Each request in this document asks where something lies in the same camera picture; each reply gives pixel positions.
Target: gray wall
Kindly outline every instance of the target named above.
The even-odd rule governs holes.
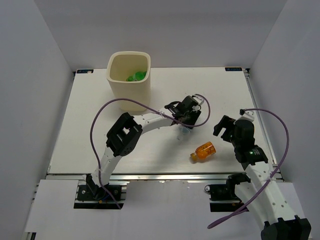
[[[20,240],[73,76],[33,0],[0,6],[0,233]]]
[[[258,105],[287,123],[290,148],[281,171],[293,182],[315,239],[320,239],[319,13],[318,0],[288,0],[251,69]],[[284,130],[272,117],[263,118],[280,159]]]
[[[251,67],[287,0],[35,0],[73,70],[117,51],[153,67]]]

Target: bottle cap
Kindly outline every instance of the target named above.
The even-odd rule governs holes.
[[[197,157],[197,155],[195,155],[194,152],[190,154],[190,157],[192,158],[193,161],[197,161],[198,160],[198,157]]]

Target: white panel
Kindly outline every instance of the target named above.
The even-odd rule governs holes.
[[[210,212],[206,183],[131,182],[121,210],[73,209],[78,181],[42,180],[26,232],[36,240],[257,240],[260,230],[249,212],[207,229],[225,212]],[[291,183],[280,188],[297,214],[304,216]]]
[[[33,0],[1,1],[0,69],[0,232],[20,240],[73,78]]]
[[[152,67],[250,67],[286,0],[35,0],[72,69],[117,51]]]
[[[147,132],[141,136],[134,151],[121,159],[114,173],[242,172],[232,144],[213,136],[213,129],[223,115],[237,119],[241,108],[253,107],[244,73],[225,71],[222,67],[151,69],[152,108],[159,110],[196,93],[207,97],[211,104],[211,117],[205,125],[194,128],[189,138],[183,141],[177,140],[177,125]],[[49,173],[83,174],[96,169],[97,160],[91,148],[89,131],[98,110],[113,98],[105,69],[76,74]],[[107,132],[122,113],[117,103],[112,103],[100,114],[93,131],[99,156],[105,151]],[[204,103],[198,123],[207,115],[208,108]],[[254,124],[256,143],[271,160],[258,119]],[[208,141],[213,143],[217,153],[205,163],[193,164],[190,154]]]
[[[281,172],[293,182],[304,212],[320,238],[320,2],[289,0],[252,66],[258,105],[279,114],[290,133]],[[285,148],[282,126],[263,114],[276,157]]]

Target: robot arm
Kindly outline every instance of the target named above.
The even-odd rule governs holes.
[[[183,124],[193,126],[201,114],[200,109],[203,102],[204,100],[197,95],[187,96],[182,102],[171,102],[159,112]],[[86,176],[87,188],[94,198],[99,200],[105,194],[99,183],[99,171],[101,171],[102,184],[108,188],[110,176],[118,162],[134,150],[142,134],[175,124],[176,122],[172,119],[156,113],[136,116],[131,116],[127,112],[123,113],[106,135],[106,147],[100,160],[101,169],[97,168],[92,174]]]
[[[307,240],[311,225],[306,218],[300,219],[289,206],[276,181],[270,179],[273,167],[268,163],[264,151],[255,144],[254,115],[251,111],[240,111],[238,120],[223,116],[214,127],[213,135],[218,136],[234,147],[235,157],[245,173],[230,175],[226,188],[244,203],[248,202],[257,190],[269,181],[261,194],[247,206],[260,229],[262,240]]]

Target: green object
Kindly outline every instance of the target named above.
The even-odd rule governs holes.
[[[147,72],[142,72],[142,71],[138,71],[135,74],[133,74],[132,76],[129,76],[126,81],[127,82],[138,82],[143,80],[147,75]]]

